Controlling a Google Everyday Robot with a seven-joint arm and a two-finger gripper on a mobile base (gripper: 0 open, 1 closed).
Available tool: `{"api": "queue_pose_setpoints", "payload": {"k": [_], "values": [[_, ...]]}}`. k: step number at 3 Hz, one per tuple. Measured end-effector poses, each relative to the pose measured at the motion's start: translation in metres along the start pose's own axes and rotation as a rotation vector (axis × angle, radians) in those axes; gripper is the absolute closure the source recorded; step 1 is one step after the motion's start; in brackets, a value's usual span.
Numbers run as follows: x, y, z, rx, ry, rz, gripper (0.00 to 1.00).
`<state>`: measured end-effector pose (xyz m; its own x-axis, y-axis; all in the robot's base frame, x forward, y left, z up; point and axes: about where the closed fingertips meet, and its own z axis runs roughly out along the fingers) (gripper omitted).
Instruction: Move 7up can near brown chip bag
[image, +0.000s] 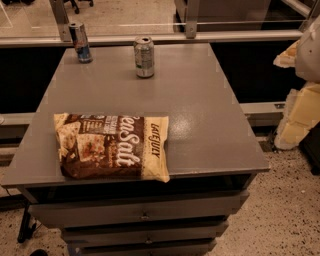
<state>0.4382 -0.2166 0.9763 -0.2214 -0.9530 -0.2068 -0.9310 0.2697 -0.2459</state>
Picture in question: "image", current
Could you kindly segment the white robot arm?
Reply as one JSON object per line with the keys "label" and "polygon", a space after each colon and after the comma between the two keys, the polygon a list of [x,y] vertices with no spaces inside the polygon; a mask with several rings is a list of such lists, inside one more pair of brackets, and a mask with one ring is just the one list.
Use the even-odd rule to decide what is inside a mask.
{"label": "white robot arm", "polygon": [[295,74],[306,81],[302,89],[290,90],[276,130],[274,145],[290,150],[320,121],[320,17],[299,40],[279,54],[273,64],[281,68],[293,67]]}

